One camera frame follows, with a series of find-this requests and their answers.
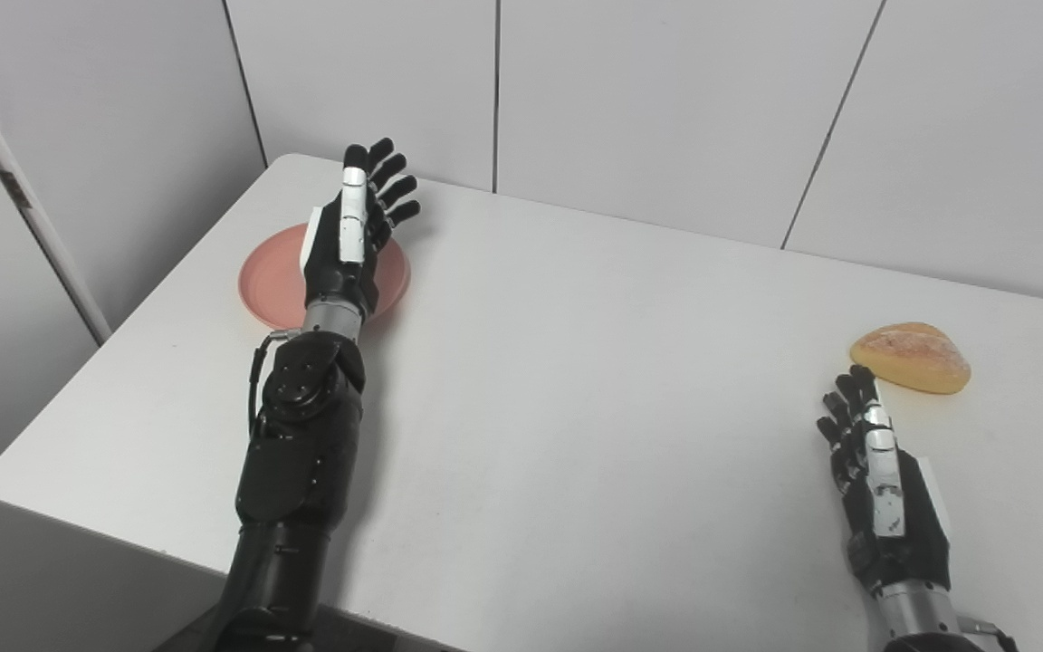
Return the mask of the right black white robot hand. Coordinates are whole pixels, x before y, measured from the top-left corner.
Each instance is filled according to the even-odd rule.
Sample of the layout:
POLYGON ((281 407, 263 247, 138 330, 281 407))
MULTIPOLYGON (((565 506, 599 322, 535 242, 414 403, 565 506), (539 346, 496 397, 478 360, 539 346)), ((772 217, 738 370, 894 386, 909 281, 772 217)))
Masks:
POLYGON ((852 574, 872 594, 906 581, 950 590, 951 541, 922 463, 899 446, 875 375, 853 364, 835 385, 816 426, 851 529, 852 574))

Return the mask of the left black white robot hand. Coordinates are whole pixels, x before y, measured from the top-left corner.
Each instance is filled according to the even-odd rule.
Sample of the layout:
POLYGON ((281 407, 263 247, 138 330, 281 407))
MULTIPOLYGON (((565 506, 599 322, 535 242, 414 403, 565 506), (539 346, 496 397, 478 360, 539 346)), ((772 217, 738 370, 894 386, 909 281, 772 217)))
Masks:
POLYGON ((348 301, 367 318, 379 301, 378 256, 395 228, 421 212, 406 156, 389 137, 345 149, 339 193, 315 209, 301 245, 306 306, 348 301))

